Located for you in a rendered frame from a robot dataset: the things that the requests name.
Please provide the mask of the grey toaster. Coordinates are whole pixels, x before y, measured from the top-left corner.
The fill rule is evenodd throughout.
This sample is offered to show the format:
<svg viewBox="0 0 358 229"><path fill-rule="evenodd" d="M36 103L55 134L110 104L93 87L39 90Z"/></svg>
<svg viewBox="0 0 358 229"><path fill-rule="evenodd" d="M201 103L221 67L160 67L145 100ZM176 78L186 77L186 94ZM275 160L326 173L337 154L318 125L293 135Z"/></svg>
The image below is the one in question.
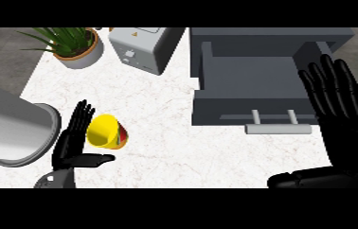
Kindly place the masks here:
<svg viewBox="0 0 358 229"><path fill-rule="evenodd" d="M115 27L110 42L121 63L160 76L184 32L182 27Z"/></svg>

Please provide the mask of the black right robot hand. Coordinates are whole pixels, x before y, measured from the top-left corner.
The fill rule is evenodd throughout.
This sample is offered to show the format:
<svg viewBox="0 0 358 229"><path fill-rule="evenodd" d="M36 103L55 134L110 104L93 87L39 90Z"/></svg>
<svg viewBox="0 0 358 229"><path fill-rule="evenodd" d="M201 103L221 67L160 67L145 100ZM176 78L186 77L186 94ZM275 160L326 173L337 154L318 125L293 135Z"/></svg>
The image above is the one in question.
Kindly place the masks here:
<svg viewBox="0 0 358 229"><path fill-rule="evenodd" d="M269 188L358 188L358 82L342 59L320 56L297 71L317 113L330 167L268 178Z"/></svg>

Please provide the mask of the grey open drawer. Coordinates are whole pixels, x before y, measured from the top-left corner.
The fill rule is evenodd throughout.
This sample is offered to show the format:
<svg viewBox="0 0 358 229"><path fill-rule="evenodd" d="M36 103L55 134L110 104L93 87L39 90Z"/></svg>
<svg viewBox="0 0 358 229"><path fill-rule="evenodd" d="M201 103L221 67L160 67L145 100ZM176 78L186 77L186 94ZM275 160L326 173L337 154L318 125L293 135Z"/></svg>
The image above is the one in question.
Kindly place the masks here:
<svg viewBox="0 0 358 229"><path fill-rule="evenodd" d="M201 45L198 83L192 97L194 126L246 125L258 111L265 124L318 123L297 75L308 64L331 53L327 43L309 42L290 57L218 57L213 45Z"/></svg>

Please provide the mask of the yellow cup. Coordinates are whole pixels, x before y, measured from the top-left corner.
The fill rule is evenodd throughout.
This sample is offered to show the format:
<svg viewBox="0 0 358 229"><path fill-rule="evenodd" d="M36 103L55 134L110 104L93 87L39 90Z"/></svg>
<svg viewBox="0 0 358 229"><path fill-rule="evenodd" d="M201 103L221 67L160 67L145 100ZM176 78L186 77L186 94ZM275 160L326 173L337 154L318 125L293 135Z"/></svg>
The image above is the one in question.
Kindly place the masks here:
<svg viewBox="0 0 358 229"><path fill-rule="evenodd" d="M87 127L89 143L104 149L120 150L129 140L129 134L111 114L99 115Z"/></svg>

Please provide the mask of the potted green plant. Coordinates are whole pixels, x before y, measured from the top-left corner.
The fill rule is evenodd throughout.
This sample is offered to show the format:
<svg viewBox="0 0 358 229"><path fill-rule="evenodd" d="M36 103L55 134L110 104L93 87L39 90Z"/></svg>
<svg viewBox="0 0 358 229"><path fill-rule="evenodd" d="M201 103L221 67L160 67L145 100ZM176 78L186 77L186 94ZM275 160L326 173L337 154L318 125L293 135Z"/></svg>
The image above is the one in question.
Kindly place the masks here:
<svg viewBox="0 0 358 229"><path fill-rule="evenodd" d="M34 27L40 36L21 32L47 44L39 51L50 52L70 69L84 69L101 59L104 43L92 27Z"/></svg>

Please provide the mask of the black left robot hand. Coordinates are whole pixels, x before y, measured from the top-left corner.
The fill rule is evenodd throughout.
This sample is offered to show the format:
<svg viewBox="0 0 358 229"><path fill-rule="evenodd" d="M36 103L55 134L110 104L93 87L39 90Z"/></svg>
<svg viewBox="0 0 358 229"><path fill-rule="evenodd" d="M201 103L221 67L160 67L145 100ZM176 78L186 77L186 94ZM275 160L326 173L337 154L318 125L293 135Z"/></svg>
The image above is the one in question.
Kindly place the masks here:
<svg viewBox="0 0 358 229"><path fill-rule="evenodd" d="M99 167L113 162L111 154L83 153L87 127L92 121L95 109L83 100L77 103L67 129L62 131L52 153L53 170L76 167Z"/></svg>

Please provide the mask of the grey rounded appliance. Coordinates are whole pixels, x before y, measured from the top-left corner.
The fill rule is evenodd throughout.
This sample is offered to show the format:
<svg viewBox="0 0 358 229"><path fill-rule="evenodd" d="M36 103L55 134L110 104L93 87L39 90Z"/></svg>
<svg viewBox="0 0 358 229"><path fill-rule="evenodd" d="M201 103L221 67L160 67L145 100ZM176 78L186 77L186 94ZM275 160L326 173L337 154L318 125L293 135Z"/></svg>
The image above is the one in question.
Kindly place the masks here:
<svg viewBox="0 0 358 229"><path fill-rule="evenodd" d="M52 148L62 127L59 111L0 89L0 166L24 167Z"/></svg>

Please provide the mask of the grey drawer cabinet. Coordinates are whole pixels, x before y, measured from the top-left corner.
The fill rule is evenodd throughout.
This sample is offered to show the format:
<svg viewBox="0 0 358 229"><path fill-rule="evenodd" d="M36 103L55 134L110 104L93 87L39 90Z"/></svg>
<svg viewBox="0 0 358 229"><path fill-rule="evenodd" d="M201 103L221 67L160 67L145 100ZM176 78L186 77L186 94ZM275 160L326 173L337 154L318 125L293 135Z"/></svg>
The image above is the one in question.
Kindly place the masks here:
<svg viewBox="0 0 358 229"><path fill-rule="evenodd" d="M216 57L292 57L305 43L334 52L354 37L349 27L191 27L191 77L198 77L201 44Z"/></svg>

